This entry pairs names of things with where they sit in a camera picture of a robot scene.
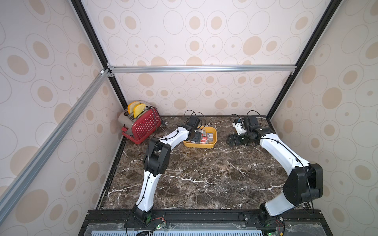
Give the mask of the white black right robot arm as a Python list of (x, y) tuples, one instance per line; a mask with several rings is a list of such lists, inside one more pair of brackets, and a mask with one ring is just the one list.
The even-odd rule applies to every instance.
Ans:
[(262, 226), (269, 226), (282, 213), (323, 196), (322, 167), (296, 154), (269, 127), (230, 134), (226, 143), (230, 147), (252, 143), (260, 145), (281, 164), (288, 175), (282, 193), (260, 205), (258, 220)]

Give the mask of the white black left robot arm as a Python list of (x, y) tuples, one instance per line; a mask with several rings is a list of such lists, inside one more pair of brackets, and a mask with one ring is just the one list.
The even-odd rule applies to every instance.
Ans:
[(200, 127), (182, 125), (161, 138), (152, 138), (143, 159), (144, 179), (140, 196), (132, 209), (135, 218), (147, 225), (152, 220), (154, 195), (161, 175), (168, 168), (172, 149), (194, 137)]

